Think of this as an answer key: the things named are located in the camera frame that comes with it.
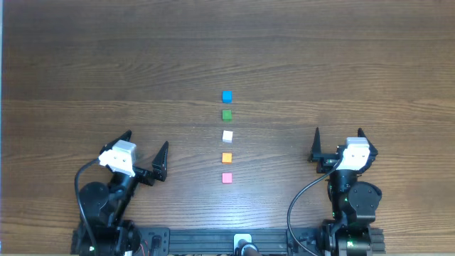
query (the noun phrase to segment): white cube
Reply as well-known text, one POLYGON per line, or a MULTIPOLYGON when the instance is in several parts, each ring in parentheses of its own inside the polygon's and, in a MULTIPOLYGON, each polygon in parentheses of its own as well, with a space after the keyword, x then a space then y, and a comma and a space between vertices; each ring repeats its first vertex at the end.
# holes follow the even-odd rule
POLYGON ((232 143, 232 136, 234 132, 231 131, 224 131, 223 132, 223 142, 232 143))

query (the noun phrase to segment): cube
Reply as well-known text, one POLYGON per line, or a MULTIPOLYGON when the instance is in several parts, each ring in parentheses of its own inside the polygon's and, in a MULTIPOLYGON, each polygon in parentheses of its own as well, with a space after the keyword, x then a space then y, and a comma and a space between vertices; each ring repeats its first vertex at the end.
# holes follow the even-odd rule
POLYGON ((223 110, 223 121, 224 122, 231 122, 232 121, 232 111, 223 110))
POLYGON ((223 131, 223 142, 232 143, 232 136, 234 132, 231 131, 223 131))
POLYGON ((223 153, 223 156, 221 157, 221 163, 232 164, 232 153, 223 153))
POLYGON ((232 103, 231 91, 223 91, 223 103, 232 103))
POLYGON ((232 183, 232 173, 223 173, 222 182, 224 184, 232 183))

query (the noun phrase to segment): pink cube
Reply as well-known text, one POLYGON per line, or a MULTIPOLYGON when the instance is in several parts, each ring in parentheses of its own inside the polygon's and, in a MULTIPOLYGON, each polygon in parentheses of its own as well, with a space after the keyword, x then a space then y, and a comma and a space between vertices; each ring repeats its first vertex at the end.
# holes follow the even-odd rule
POLYGON ((224 173, 223 174, 223 183, 232 183, 232 173, 224 173))

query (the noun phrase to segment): blue cube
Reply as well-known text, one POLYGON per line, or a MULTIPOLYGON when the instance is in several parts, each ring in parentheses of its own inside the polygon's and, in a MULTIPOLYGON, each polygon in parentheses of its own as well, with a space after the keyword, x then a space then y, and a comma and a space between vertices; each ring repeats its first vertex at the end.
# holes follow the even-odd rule
POLYGON ((232 103, 231 91, 223 91, 223 103, 232 103))

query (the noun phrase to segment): wooden table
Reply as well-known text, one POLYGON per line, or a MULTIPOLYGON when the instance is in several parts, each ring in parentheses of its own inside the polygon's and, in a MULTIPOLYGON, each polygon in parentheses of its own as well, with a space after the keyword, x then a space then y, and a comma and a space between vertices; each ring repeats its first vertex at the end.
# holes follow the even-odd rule
MULTIPOLYGON (((453 1, 5 1, 2 252, 68 253, 74 175, 127 129, 142 166, 170 143, 168 179, 128 207, 138 225, 284 228, 319 176, 316 127, 325 152, 359 127, 378 148, 360 179, 384 193, 388 252, 453 252, 454 40, 453 1)), ((325 185, 294 226, 331 217, 325 185)))

